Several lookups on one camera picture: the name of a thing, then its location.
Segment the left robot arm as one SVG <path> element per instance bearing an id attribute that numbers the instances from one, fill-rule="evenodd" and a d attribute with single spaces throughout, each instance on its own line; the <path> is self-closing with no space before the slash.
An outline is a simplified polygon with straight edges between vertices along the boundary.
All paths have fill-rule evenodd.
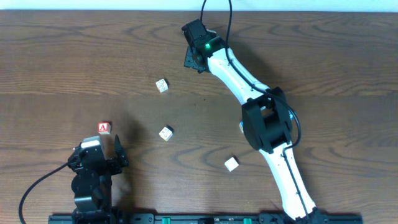
<path id="1" fill-rule="evenodd" d="M 129 165 L 118 136 L 114 139 L 114 151 L 116 157 L 106 159 L 99 136 L 85 138 L 74 147 L 68 158 L 68 167 L 76 174 L 71 184 L 76 205 L 72 223 L 118 222 L 120 212 L 111 202 L 111 177 L 122 173 Z"/>

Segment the red letter A block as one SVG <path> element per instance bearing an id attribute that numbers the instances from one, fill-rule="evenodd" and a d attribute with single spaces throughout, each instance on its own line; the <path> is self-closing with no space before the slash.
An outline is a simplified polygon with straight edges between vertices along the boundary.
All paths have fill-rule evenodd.
<path id="1" fill-rule="evenodd" d="M 108 122 L 98 123 L 99 134 L 111 134 L 111 124 Z"/>

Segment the blue number 2 block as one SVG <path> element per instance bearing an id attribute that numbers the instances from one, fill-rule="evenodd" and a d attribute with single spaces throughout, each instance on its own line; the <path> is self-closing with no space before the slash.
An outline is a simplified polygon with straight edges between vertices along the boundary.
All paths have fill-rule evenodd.
<path id="1" fill-rule="evenodd" d="M 293 112 L 289 111 L 289 116 L 290 116 L 290 119 L 291 119 L 291 120 L 293 120 L 293 119 L 294 119 Z"/>

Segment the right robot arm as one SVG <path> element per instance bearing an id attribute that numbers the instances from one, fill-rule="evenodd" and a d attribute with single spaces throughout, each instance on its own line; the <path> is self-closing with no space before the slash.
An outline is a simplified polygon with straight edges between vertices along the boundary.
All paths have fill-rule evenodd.
<path id="1" fill-rule="evenodd" d="M 184 66 L 218 77 L 241 104 L 243 133 L 268 163 L 286 215 L 295 222 L 314 223 L 317 206 L 309 196 L 295 162 L 291 132 L 299 120 L 284 92 L 254 78 L 234 56 L 227 41 L 196 19 L 182 27 L 188 48 Z"/>

